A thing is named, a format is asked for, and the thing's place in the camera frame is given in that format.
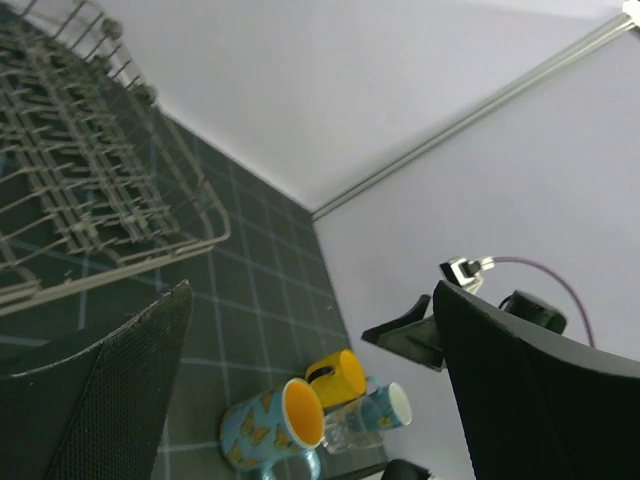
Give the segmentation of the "yellow mug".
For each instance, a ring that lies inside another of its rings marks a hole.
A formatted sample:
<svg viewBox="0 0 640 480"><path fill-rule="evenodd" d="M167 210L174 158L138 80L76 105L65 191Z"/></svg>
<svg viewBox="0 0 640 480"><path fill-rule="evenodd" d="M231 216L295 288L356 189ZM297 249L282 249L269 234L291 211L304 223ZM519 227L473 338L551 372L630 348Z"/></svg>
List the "yellow mug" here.
<svg viewBox="0 0 640 480"><path fill-rule="evenodd" d="M324 409L355 400L365 393L367 386L363 367L349 349L335 352L312 364L305 372L305 380Z"/></svg>

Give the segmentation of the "blue butterfly mug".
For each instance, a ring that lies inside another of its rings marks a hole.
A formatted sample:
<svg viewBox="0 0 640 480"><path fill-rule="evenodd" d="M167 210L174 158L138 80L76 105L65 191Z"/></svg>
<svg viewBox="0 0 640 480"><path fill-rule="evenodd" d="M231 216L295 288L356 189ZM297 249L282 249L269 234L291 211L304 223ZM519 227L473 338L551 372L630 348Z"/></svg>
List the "blue butterfly mug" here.
<svg viewBox="0 0 640 480"><path fill-rule="evenodd" d="M274 466L302 459L306 479L321 477L316 452L325 433L325 415L318 396L301 378L260 393L228 409L219 426L219 445L236 471L274 479Z"/></svg>

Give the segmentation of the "clear glass cup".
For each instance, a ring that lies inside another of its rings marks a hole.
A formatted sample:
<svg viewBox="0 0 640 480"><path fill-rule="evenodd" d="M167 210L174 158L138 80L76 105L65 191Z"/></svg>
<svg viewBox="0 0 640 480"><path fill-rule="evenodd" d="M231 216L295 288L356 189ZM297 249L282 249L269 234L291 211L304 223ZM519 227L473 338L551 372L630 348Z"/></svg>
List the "clear glass cup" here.
<svg viewBox="0 0 640 480"><path fill-rule="evenodd" d="M334 455L380 447L384 441L378 425L381 417L380 408L368 396L354 400L325 416L322 444Z"/></svg>

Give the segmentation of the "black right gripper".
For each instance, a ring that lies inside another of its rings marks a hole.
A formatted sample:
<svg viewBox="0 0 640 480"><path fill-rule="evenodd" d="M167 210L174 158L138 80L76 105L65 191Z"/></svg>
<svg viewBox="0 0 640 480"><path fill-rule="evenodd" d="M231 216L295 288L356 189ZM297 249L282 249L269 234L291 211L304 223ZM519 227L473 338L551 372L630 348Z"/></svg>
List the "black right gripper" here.
<svg viewBox="0 0 640 480"><path fill-rule="evenodd" d="M638 478L638 361L558 335L566 317L520 290L498 309L441 281L430 302L361 339L447 365L476 478Z"/></svg>

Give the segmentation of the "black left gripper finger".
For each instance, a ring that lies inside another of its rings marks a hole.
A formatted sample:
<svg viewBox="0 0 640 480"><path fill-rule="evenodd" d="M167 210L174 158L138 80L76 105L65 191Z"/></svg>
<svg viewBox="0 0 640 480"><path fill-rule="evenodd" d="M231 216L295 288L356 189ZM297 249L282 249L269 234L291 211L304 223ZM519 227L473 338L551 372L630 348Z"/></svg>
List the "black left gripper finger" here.
<svg viewBox="0 0 640 480"><path fill-rule="evenodd" d="M183 280L128 319L3 358L2 478L150 478L193 300Z"/></svg>

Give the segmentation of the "blue flower mug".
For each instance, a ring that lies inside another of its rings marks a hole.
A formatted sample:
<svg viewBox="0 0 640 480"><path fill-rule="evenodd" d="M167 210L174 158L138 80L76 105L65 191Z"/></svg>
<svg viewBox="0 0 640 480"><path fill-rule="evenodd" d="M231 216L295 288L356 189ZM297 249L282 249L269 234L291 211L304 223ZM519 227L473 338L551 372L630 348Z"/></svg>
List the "blue flower mug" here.
<svg viewBox="0 0 640 480"><path fill-rule="evenodd" d="M403 387L397 382L384 385L378 378L368 376L374 389L363 397L360 412L366 432L397 429L411 424L412 407Z"/></svg>

